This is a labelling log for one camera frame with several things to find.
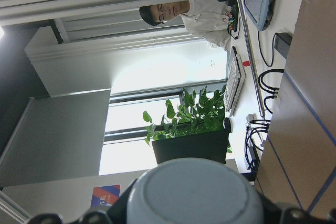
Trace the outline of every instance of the white cylinder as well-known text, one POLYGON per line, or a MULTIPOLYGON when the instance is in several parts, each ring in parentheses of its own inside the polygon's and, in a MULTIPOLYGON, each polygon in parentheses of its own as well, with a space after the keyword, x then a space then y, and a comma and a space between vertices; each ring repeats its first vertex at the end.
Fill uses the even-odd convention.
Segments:
POLYGON ((240 174, 215 161, 180 158, 134 185, 127 224, 262 224, 261 200, 240 174))

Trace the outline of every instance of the black cable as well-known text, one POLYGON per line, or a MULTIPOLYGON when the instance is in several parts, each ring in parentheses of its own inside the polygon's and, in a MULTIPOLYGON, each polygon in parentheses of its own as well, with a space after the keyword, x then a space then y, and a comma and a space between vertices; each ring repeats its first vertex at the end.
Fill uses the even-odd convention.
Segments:
POLYGON ((284 72, 284 70, 283 69, 280 69, 280 68, 274 68, 274 69, 270 69, 270 70, 266 70, 266 71, 264 71, 264 72, 262 72, 260 75, 259 75, 259 77, 258 77, 258 84, 259 84, 259 86, 260 86, 260 88, 262 89, 262 90, 264 90, 264 91, 266 91, 267 93, 270 93, 270 94, 277 94, 277 91, 279 90, 279 88, 275 88, 275 87, 271 87, 271 86, 269 86, 269 85, 267 85, 265 82, 264 82, 264 77, 265 77, 265 75, 267 75, 267 74, 269 74, 269 73, 273 73, 273 72, 275 72, 275 73, 283 73, 284 72))
POLYGON ((259 37, 259 31, 258 31, 258 42, 259 42, 259 51, 260 51, 260 54, 261 54, 261 58, 262 60, 264 61, 265 65, 267 67, 272 67, 273 66, 273 62, 274 62, 274 39, 275 39, 275 36, 277 35, 278 33, 275 33, 273 35, 273 39, 272 39, 272 60, 271 60, 271 64, 268 64, 265 60, 265 57, 262 53, 262 50, 261 50, 261 44, 260 44, 260 37, 259 37))
POLYGON ((273 112, 269 109, 269 107, 267 106, 267 104, 266 104, 266 101, 268 100, 268 99, 274 99, 274 98, 276 98, 277 96, 276 95, 269 95, 269 96, 267 96, 267 97, 265 97, 264 98, 264 106, 265 106, 265 109, 269 112, 269 113, 271 113, 271 114, 273 114, 273 112))
POLYGON ((252 135, 255 134, 255 133, 259 134, 260 132, 268 133, 269 122, 270 122, 270 120, 251 120, 250 123, 259 124, 259 125, 262 125, 262 126, 255 127, 255 128, 253 128, 251 126, 246 127, 244 155, 245 155, 245 160, 246 160, 249 168, 255 174, 257 173, 257 167, 256 167, 257 164, 255 164, 256 161, 250 161, 249 158, 248 158, 248 155, 247 155, 247 150, 248 150, 248 147, 249 147, 248 146, 248 141, 250 140, 252 145, 255 148, 257 148, 260 151, 263 151, 261 148, 259 148, 254 143, 254 140, 252 139, 252 135))
POLYGON ((239 17, 239 30, 238 30, 238 35, 237 35, 236 37, 232 36, 232 31, 230 30, 229 26, 227 26, 227 33, 228 33, 232 38, 234 38, 235 40, 239 38, 239 34, 240 34, 240 28, 241 28, 240 20, 241 20, 241 17, 239 17))

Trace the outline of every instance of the white shirt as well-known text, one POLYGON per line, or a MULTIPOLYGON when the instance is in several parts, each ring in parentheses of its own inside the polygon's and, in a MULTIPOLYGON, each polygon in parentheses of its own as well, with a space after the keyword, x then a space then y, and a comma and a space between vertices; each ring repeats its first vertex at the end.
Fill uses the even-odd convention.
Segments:
POLYGON ((230 35, 227 33, 229 17, 226 13, 230 8, 225 2, 189 0, 189 4, 189 11, 180 14, 187 31, 229 51, 230 35))

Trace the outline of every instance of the blue line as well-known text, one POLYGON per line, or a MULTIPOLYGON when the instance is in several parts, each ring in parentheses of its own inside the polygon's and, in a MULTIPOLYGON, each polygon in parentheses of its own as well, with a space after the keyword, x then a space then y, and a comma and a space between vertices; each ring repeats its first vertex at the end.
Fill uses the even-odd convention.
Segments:
POLYGON ((260 182, 259 182, 259 180, 258 180, 258 177, 256 176, 256 180, 258 181, 258 185, 259 185, 259 187, 260 187, 260 190, 261 190, 261 193, 262 193, 262 195, 264 195, 265 196, 265 194, 264 194, 264 191, 263 191, 263 189, 262 189, 262 187, 261 187, 261 184, 260 184, 260 182))
POLYGON ((328 187, 330 186, 331 182, 334 180, 335 177, 336 177, 336 166, 334 170, 331 172, 331 174, 329 175, 329 177, 327 178, 327 180, 324 182, 319 192, 316 194, 315 198, 313 199, 310 206, 308 207, 307 212, 310 213, 313 210, 313 208, 319 202, 320 198, 326 192, 326 190, 328 189, 328 187))
POLYGON ((308 107, 308 109, 310 110, 310 112, 313 114, 313 116, 315 117, 315 119, 318 121, 318 123, 320 124, 320 126, 322 127, 322 129, 324 130, 324 132, 326 133, 326 135, 329 137, 329 139, 331 140, 331 142, 336 147, 336 139, 333 137, 333 135, 330 133, 330 131, 328 130, 328 128, 326 127, 326 125, 322 122, 322 120, 316 114, 316 112, 311 107, 311 105, 306 100, 306 98, 303 96, 303 94, 300 92, 300 90, 298 89, 298 87, 295 85, 294 81, 289 77, 288 73, 286 71, 284 71, 284 74, 287 77, 287 79, 289 80, 289 82, 292 84, 293 88, 296 90, 297 94, 301 97, 301 99, 303 100, 303 102, 305 103, 305 105, 308 107))
POLYGON ((271 139, 269 138, 269 136, 267 136, 267 139, 268 139, 270 145, 272 146, 272 149, 273 149, 275 155, 277 156, 277 159, 278 159, 278 161, 279 161, 279 164, 280 164, 280 166, 281 166, 281 168, 282 168, 282 170, 283 170, 283 172, 284 172, 284 174, 285 174, 285 176, 286 176, 286 178, 287 178, 287 180, 288 180, 288 183, 289 183, 289 185, 290 185, 290 187, 291 187, 291 189, 292 189, 292 191, 293 191, 293 193, 294 193, 294 196, 295 196, 296 200, 297 200, 298 203, 299 203, 300 208, 303 209, 303 208, 302 208, 302 204, 301 204, 301 202, 300 202, 300 200, 299 200, 299 197, 298 197, 298 195, 296 194, 296 192, 295 192, 295 190, 294 190, 293 184, 292 184, 292 182, 290 181, 290 179, 289 179, 289 177, 288 177, 288 175, 287 175, 287 173, 286 173, 286 171, 285 171, 285 168, 284 168, 284 166, 283 166, 283 164, 282 164, 282 162, 281 162, 281 160, 280 160, 280 158, 279 158, 279 156, 278 156, 278 153, 276 152, 276 150, 275 150, 275 148, 274 148, 274 146, 273 146, 273 143, 271 142, 271 139))

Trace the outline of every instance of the wooden desk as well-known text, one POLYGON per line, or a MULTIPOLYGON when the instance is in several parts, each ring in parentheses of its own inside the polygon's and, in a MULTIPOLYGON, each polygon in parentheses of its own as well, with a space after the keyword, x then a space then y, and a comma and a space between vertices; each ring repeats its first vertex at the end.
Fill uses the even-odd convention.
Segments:
POLYGON ((336 0, 302 0, 256 189, 323 217, 336 207, 336 0))

